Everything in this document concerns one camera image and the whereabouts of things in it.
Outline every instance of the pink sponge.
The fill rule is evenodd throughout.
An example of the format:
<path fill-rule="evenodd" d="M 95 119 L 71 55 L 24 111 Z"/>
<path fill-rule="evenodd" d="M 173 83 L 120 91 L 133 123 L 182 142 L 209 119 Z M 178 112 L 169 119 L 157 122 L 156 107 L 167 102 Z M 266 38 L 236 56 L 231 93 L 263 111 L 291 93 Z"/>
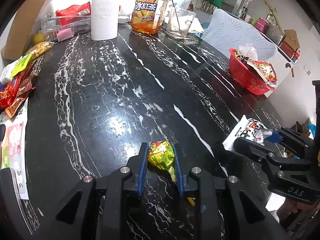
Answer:
<path fill-rule="evenodd" d="M 72 38 L 74 35 L 73 31 L 71 30 L 71 28 L 67 28 L 64 30 L 61 30 L 57 33 L 57 38 L 58 41 L 64 41 L 66 39 Z"/>

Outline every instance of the glass cup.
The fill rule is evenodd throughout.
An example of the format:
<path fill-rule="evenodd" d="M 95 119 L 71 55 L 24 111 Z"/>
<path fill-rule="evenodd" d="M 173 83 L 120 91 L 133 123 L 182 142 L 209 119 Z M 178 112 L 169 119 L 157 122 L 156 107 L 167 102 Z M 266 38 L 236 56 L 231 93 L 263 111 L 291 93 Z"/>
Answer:
<path fill-rule="evenodd" d="M 190 29 L 196 13 L 177 7 L 172 7 L 169 14 L 167 34 L 175 39 L 184 39 Z"/>

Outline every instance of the toilet paper roll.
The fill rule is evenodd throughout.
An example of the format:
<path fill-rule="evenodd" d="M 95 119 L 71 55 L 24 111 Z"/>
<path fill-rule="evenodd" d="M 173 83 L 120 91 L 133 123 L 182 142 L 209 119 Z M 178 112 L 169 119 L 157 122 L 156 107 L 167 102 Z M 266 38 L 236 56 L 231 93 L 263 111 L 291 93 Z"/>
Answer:
<path fill-rule="evenodd" d="M 92 0 L 92 40 L 102 41 L 116 38 L 118 33 L 118 14 L 118 0 Z"/>

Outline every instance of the iced tea bottle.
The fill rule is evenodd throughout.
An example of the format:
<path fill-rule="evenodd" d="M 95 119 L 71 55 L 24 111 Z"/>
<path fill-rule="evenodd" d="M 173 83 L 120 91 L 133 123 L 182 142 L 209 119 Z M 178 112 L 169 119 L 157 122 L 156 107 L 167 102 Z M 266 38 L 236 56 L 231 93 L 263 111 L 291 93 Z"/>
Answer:
<path fill-rule="evenodd" d="M 132 29 L 142 33 L 157 33 L 162 26 L 168 0 L 135 0 Z"/>

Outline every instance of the bag of nuts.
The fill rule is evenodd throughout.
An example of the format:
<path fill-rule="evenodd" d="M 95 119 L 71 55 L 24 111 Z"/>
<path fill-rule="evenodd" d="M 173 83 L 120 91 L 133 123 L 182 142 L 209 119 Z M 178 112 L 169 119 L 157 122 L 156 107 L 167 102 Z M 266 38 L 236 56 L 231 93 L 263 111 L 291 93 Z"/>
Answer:
<path fill-rule="evenodd" d="M 51 41 L 43 41 L 40 42 L 39 44 L 33 46 L 31 49 L 29 49 L 25 55 L 29 54 L 30 52 L 34 51 L 32 55 L 31 60 L 35 60 L 37 57 L 45 53 L 48 49 L 50 49 L 55 43 Z"/>

